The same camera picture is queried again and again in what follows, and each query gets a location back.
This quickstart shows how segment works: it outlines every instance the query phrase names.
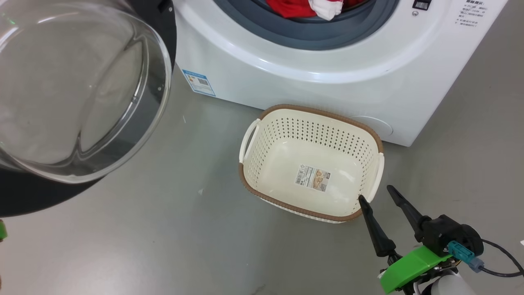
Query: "brown basket rim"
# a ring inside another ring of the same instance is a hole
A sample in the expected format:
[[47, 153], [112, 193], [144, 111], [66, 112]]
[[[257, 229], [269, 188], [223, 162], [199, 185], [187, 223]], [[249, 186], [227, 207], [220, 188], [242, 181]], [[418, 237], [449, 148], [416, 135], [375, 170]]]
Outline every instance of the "brown basket rim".
[[[382, 141], [380, 140], [380, 137], [378, 136], [378, 134], [373, 129], [371, 129], [369, 126], [367, 126], [365, 124], [362, 124], [362, 123], [357, 122], [355, 120], [351, 120], [349, 118], [346, 118], [344, 116], [337, 115], [337, 114], [334, 114], [334, 113], [321, 111], [321, 110], [308, 108], [308, 107], [295, 106], [295, 105], [292, 105], [292, 104], [279, 104], [279, 105], [273, 106], [273, 107], [265, 110], [264, 112], [262, 112], [262, 114], [260, 115], [259, 119], [262, 120], [269, 113], [277, 111], [277, 110], [282, 110], [282, 109], [296, 110], [296, 111], [302, 111], [302, 112], [322, 115], [324, 117], [328, 117], [328, 118], [331, 118], [331, 119], [334, 119], [334, 120], [339, 120], [339, 121], [342, 121], [344, 123], [348, 123], [348, 124], [354, 125], [354, 126], [360, 128], [360, 129], [365, 130], [369, 134], [371, 134], [371, 136], [373, 137], [373, 139], [375, 139], [375, 142], [377, 143], [378, 152], [379, 153], [383, 153], [384, 152]], [[300, 208], [300, 207], [293, 206], [293, 205], [288, 204], [288, 203], [284, 203], [282, 201], [279, 201], [279, 200], [277, 200], [275, 198], [272, 198], [272, 197], [270, 197], [270, 196], [268, 196], [266, 194], [263, 194], [263, 193], [257, 191], [256, 189], [252, 188], [247, 183], [246, 176], [244, 175], [244, 164], [243, 163], [239, 163], [238, 164], [238, 172], [239, 172], [242, 184], [244, 185], [244, 187], [249, 192], [251, 192], [252, 194], [254, 194], [254, 195], [256, 195], [256, 196], [258, 196], [258, 197], [260, 197], [260, 198], [262, 198], [262, 199], [264, 199], [264, 200], [266, 200], [268, 202], [271, 202], [271, 203], [273, 203], [275, 205], [278, 205], [278, 206], [284, 207], [286, 209], [295, 211], [297, 213], [302, 213], [302, 214], [313, 216], [313, 217], [317, 217], [317, 218], [331, 220], [331, 221], [334, 221], [334, 222], [346, 222], [346, 221], [355, 219], [355, 218], [357, 218], [358, 216], [360, 216], [362, 214], [362, 209], [359, 209], [357, 212], [355, 212], [355, 213], [353, 213], [351, 215], [347, 215], [347, 216], [333, 216], [333, 215], [318, 213], [318, 212], [311, 211], [311, 210], [306, 210], [306, 209], [303, 209], [303, 208]]]
[[277, 111], [277, 110], [294, 110], [294, 111], [301, 111], [301, 112], [306, 112], [306, 113], [312, 113], [312, 114], [321, 115], [321, 116], [324, 116], [324, 117], [328, 117], [328, 118], [331, 118], [331, 119], [334, 119], [334, 120], [339, 120], [339, 121], [342, 121], [344, 123], [356, 126], [356, 127], [360, 128], [360, 129], [365, 130], [369, 134], [371, 134], [371, 136], [373, 136], [373, 139], [377, 143], [378, 152], [379, 153], [384, 153], [384, 147], [382, 145], [382, 140], [380, 139], [378, 134], [375, 132], [375, 130], [373, 130], [368, 125], [362, 124], [360, 122], [357, 122], [357, 121], [352, 120], [350, 118], [346, 118], [346, 117], [341, 116], [341, 115], [337, 115], [335, 113], [330, 113], [330, 112], [321, 111], [321, 110], [308, 108], [308, 107], [295, 106], [294, 104], [278, 104], [278, 105], [273, 106], [273, 107], [265, 110], [264, 112], [262, 112], [262, 114], [258, 118], [260, 120], [262, 120], [269, 113]]

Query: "blue connector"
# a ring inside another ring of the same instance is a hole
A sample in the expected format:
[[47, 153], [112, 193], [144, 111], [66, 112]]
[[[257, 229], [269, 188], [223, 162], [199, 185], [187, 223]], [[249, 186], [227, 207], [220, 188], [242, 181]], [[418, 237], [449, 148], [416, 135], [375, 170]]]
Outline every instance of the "blue connector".
[[463, 262], [467, 263], [467, 265], [469, 265], [469, 267], [473, 269], [474, 272], [480, 272], [481, 270], [479, 269], [479, 267], [484, 266], [484, 261], [482, 261], [478, 257], [475, 257], [475, 254], [473, 254], [473, 252], [471, 252], [466, 247], [462, 246], [457, 241], [451, 241], [447, 245], [447, 251], [456, 259], [460, 259]]

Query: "laundry basket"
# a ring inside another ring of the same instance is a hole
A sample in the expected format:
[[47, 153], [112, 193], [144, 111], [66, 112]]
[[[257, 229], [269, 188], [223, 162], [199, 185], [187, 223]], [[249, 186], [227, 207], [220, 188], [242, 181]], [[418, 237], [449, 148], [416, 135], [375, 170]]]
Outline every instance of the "laundry basket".
[[384, 170], [382, 142], [368, 126], [316, 109], [281, 104], [247, 129], [239, 155], [244, 186], [292, 213], [341, 223], [371, 202]]

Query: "blue label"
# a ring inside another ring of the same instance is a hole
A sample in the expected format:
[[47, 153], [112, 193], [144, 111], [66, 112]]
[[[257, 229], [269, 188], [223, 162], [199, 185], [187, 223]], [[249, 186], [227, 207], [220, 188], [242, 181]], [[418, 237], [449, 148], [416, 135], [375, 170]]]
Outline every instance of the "blue label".
[[205, 75], [187, 70], [182, 70], [182, 72], [194, 92], [216, 97], [215, 91]]

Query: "barcode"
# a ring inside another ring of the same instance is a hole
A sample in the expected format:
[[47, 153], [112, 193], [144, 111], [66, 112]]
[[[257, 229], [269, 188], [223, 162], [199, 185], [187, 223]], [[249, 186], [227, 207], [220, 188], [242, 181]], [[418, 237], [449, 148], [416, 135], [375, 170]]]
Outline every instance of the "barcode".
[[208, 82], [206, 80], [200, 79], [200, 78], [197, 78], [197, 79], [198, 79], [198, 82], [200, 82], [200, 84], [209, 86], [209, 84], [208, 84]]
[[302, 177], [304, 177], [304, 168], [301, 168], [298, 170], [297, 179], [295, 180], [296, 184], [300, 184], [302, 182]]

